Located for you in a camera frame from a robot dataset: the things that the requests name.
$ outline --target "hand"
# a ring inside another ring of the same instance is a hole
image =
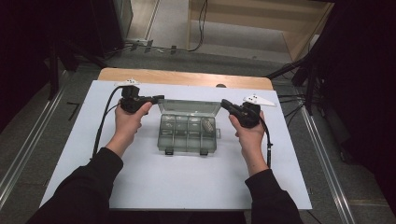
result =
[[[152,103],[143,104],[134,114],[124,111],[120,105],[116,108],[116,131],[106,147],[122,156],[126,148],[134,141],[134,135],[142,126],[140,123],[152,107]]]
[[[262,111],[260,112],[260,117],[264,119]],[[265,134],[262,125],[258,124],[256,127],[248,129],[242,127],[234,115],[230,115],[229,119],[236,129],[235,136],[239,138],[239,143],[242,147],[242,156],[247,163],[249,174],[255,175],[260,171],[268,169],[262,155],[262,139]]]

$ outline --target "vr controller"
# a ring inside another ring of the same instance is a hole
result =
[[[228,100],[221,100],[221,107],[228,110],[231,115],[236,116],[239,123],[244,128],[253,128],[260,123],[260,106],[249,102],[244,102],[242,105],[234,105]]]
[[[134,114],[140,107],[151,102],[152,104],[158,104],[158,100],[164,99],[163,95],[156,96],[139,96],[140,89],[136,86],[123,86],[122,87],[122,98],[120,99],[120,106],[123,110],[128,113]]]

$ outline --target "black sleeve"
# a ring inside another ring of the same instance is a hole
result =
[[[101,148],[60,184],[27,223],[106,223],[113,182],[122,166],[119,156]]]
[[[293,199],[280,188],[272,170],[261,171],[245,181],[253,200],[251,221],[256,223],[303,223]]]

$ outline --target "handheld controller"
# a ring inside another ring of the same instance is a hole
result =
[[[140,107],[151,102],[152,104],[158,104],[158,100],[164,99],[163,95],[156,96],[139,96],[140,89],[136,86],[123,86],[122,87],[122,98],[120,99],[120,106],[123,110],[128,113],[134,114]]]
[[[233,105],[230,101],[222,99],[221,107],[228,110],[230,114],[236,116],[239,123],[244,128],[253,128],[260,123],[260,106],[249,102],[242,105]]]

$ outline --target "person's left hand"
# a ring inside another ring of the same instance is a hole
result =
[[[116,131],[106,147],[120,157],[125,149],[134,141],[134,135],[142,126],[140,123],[152,107],[152,103],[145,103],[134,114],[124,111],[119,105],[116,108]]]

